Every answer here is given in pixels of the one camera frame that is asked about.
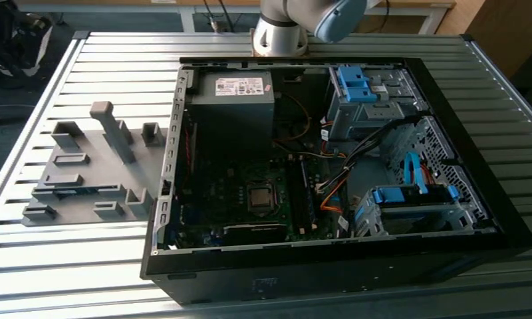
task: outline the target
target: floor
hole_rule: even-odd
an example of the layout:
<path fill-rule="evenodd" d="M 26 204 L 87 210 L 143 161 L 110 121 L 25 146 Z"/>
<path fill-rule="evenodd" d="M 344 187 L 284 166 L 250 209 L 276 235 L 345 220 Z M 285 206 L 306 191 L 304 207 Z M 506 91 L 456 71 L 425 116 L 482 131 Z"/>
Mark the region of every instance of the floor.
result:
<path fill-rule="evenodd" d="M 15 83 L 0 78 L 0 168 L 9 150 L 35 105 L 49 77 L 57 67 L 61 55 L 65 51 L 74 30 L 111 31 L 111 32 L 181 32 L 181 21 L 173 13 L 70 13 L 53 15 L 57 21 L 51 33 L 47 52 L 41 63 L 41 69 L 34 77 L 31 87 L 17 88 Z M 233 14 L 236 32 L 248 32 L 256 26 L 257 15 Z M 197 31 L 211 32 L 206 17 L 202 14 L 194 16 Z M 512 77 L 512 82 L 532 104 L 532 57 Z"/>

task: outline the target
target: power supply label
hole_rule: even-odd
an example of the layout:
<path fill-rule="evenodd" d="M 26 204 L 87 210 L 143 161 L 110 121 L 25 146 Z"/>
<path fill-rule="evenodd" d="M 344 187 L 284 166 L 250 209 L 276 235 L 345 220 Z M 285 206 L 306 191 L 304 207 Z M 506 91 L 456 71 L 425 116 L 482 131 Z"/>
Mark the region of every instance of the power supply label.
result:
<path fill-rule="evenodd" d="M 264 95 L 262 78 L 219 78 L 214 81 L 214 95 Z"/>

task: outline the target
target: gray plastic bracket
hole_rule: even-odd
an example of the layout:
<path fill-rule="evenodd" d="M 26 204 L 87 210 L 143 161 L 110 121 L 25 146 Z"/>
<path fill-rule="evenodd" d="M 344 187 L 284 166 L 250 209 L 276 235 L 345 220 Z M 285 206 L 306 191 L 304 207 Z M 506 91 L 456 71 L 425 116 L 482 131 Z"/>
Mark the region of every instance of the gray plastic bracket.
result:
<path fill-rule="evenodd" d="M 81 150 L 74 140 L 75 136 L 83 136 L 78 125 L 74 122 L 57 122 L 51 137 L 65 152 L 78 152 Z"/>
<path fill-rule="evenodd" d="M 55 166 L 69 166 L 69 165 L 86 165 L 90 161 L 89 156 L 85 153 L 73 153 L 57 155 L 53 158 L 53 164 Z"/>
<path fill-rule="evenodd" d="M 135 158 L 127 146 L 130 132 L 122 122 L 117 123 L 114 116 L 111 116 L 113 109 L 114 106 L 110 102 L 94 102 L 90 107 L 90 117 L 98 120 L 102 125 L 107 144 L 113 147 L 122 162 L 133 163 Z"/>
<path fill-rule="evenodd" d="M 114 189 L 107 189 L 107 188 L 106 189 L 99 189 L 98 190 L 98 194 L 103 198 L 122 200 L 122 199 L 125 199 L 125 188 L 119 184 Z"/>
<path fill-rule="evenodd" d="M 70 175 L 47 175 L 43 184 L 46 186 L 81 186 L 82 176 L 78 174 Z"/>
<path fill-rule="evenodd" d="M 141 138 L 146 147 L 165 145 L 165 137 L 157 123 L 143 123 L 141 126 Z"/>
<path fill-rule="evenodd" d="M 91 210 L 102 219 L 113 219 L 123 215 L 122 207 L 115 201 L 97 201 Z"/>
<path fill-rule="evenodd" d="M 153 198 L 147 194 L 147 189 L 141 190 L 139 198 L 137 198 L 131 189 L 127 190 L 125 194 L 125 205 L 131 210 L 131 213 L 135 217 L 146 217 L 149 214 L 149 208 L 153 204 Z"/>
<path fill-rule="evenodd" d="M 38 203 L 29 204 L 22 212 L 22 215 L 29 218 L 30 221 L 51 221 L 55 214 L 57 212 L 49 205 Z"/>

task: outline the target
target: aluminum extrusion table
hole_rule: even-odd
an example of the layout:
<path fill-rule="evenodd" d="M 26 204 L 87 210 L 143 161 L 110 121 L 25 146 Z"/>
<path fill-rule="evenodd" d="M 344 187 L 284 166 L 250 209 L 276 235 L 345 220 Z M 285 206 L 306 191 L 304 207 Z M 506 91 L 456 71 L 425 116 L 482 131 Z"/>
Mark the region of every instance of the aluminum extrusion table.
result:
<path fill-rule="evenodd" d="M 179 56 L 245 56 L 248 35 L 91 33 L 73 39 L 0 173 L 0 318 L 213 315 L 221 318 L 532 319 L 532 250 L 445 283 L 181 308 L 141 280 L 145 222 L 27 228 L 19 224 L 54 141 L 57 120 L 95 129 L 89 105 L 114 104 L 129 128 L 169 123 Z M 532 231 L 532 110 L 473 42 L 461 37 L 358 35 L 313 56 L 424 60 Z"/>

